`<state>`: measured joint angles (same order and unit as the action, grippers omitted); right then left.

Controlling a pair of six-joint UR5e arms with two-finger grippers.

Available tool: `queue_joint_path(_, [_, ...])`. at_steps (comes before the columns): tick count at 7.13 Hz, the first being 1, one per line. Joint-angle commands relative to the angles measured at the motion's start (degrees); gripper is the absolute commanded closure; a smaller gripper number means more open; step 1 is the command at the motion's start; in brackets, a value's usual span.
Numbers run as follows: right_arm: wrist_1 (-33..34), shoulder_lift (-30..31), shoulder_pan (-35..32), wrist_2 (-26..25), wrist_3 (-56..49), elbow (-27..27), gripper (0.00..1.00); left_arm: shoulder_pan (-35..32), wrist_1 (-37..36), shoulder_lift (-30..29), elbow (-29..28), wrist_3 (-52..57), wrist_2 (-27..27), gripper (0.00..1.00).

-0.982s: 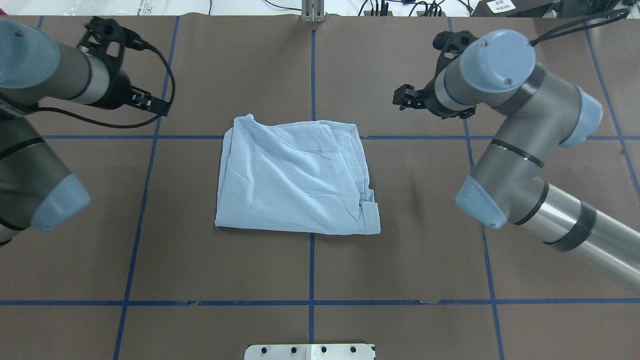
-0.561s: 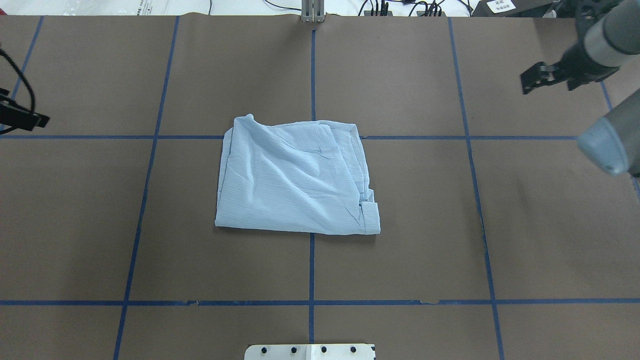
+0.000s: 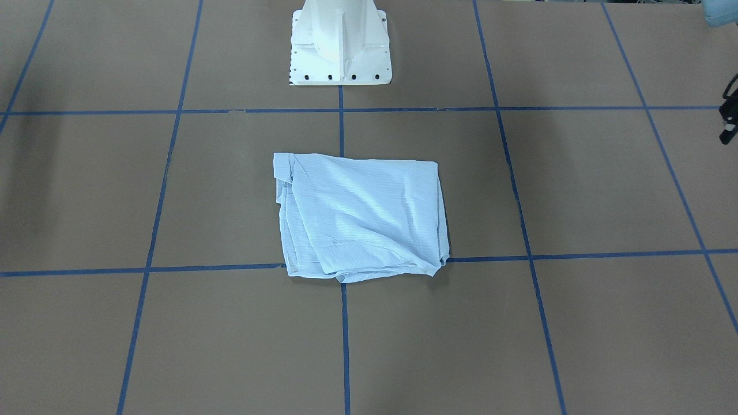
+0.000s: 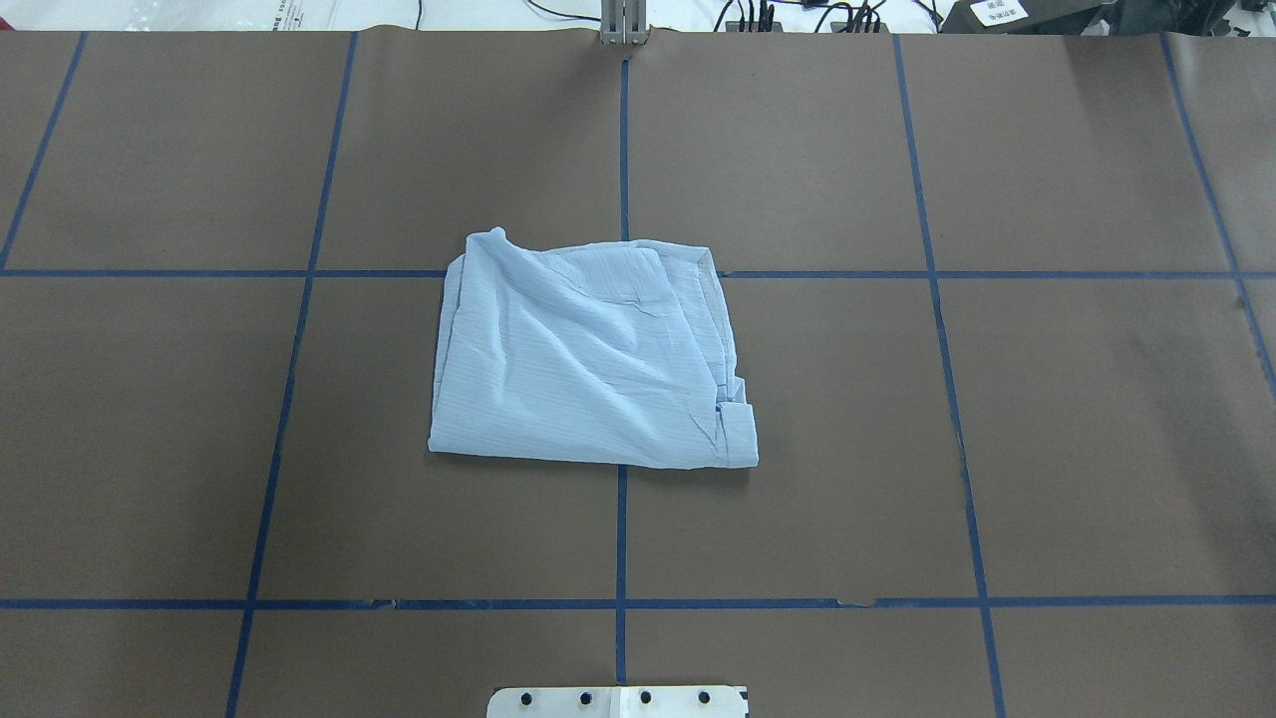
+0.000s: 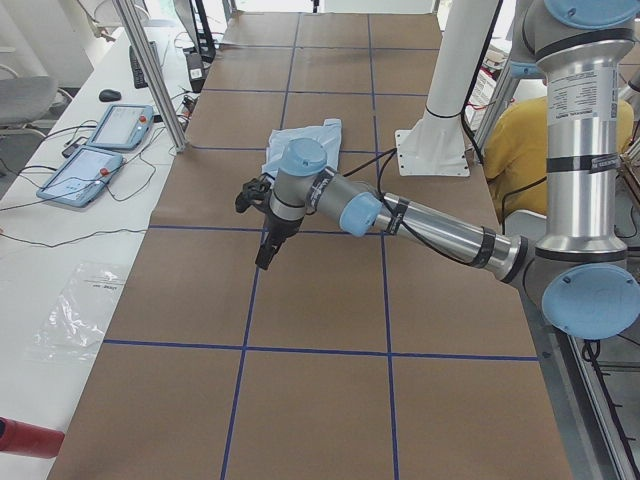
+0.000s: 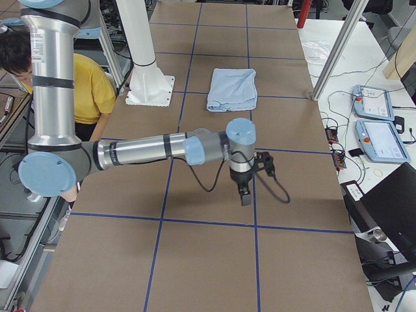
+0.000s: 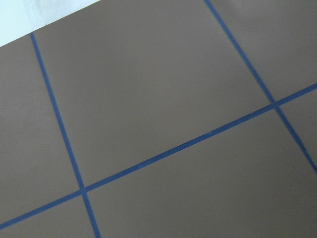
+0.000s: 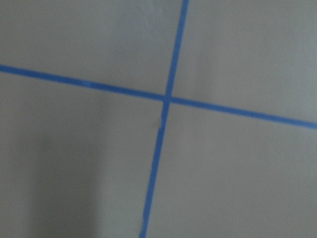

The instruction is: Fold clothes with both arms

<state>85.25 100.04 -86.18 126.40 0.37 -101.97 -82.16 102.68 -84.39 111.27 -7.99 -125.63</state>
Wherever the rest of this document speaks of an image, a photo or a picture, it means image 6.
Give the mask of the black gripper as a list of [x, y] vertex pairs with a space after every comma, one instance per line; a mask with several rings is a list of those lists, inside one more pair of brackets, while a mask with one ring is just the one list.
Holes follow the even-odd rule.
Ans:
[[240, 193], [241, 205], [251, 205], [251, 193], [248, 183], [252, 180], [253, 172], [248, 170], [246, 172], [237, 172], [230, 170], [231, 179], [236, 182], [237, 188]]

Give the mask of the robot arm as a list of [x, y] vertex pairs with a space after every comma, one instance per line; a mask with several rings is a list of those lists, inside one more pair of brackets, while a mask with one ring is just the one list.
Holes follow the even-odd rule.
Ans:
[[22, 1], [21, 19], [30, 30], [35, 132], [18, 174], [31, 192], [54, 197], [86, 176], [113, 166], [145, 164], [184, 157], [188, 165], [227, 161], [243, 205], [252, 197], [255, 125], [230, 121], [224, 131], [207, 129], [136, 140], [103, 140], [105, 124], [89, 141], [75, 134], [73, 40], [83, 30], [100, 29], [97, 1]]

